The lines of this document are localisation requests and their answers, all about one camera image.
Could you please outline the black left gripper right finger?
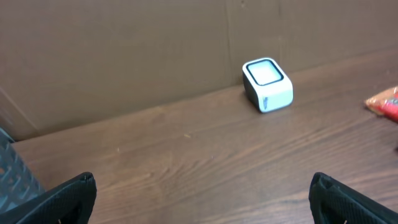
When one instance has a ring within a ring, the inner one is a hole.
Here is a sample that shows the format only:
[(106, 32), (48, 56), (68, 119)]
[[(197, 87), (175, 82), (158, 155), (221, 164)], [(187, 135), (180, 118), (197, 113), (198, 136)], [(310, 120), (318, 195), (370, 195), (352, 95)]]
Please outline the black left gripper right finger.
[(397, 213), (322, 172), (314, 174), (308, 199), (315, 224), (397, 224)]

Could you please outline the orange spaghetti packet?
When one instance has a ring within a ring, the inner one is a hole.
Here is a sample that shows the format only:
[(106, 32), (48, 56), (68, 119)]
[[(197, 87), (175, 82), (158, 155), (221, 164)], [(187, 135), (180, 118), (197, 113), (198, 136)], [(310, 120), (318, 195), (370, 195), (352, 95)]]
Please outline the orange spaghetti packet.
[(366, 107), (378, 114), (397, 122), (397, 87), (384, 90), (364, 101)]

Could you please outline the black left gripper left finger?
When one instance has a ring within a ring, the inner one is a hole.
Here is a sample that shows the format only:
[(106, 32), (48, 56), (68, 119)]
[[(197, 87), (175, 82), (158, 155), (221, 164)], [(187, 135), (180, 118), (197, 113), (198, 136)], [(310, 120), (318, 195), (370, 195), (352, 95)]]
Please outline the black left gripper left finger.
[(84, 172), (1, 214), (6, 224), (87, 224), (96, 200), (96, 181)]

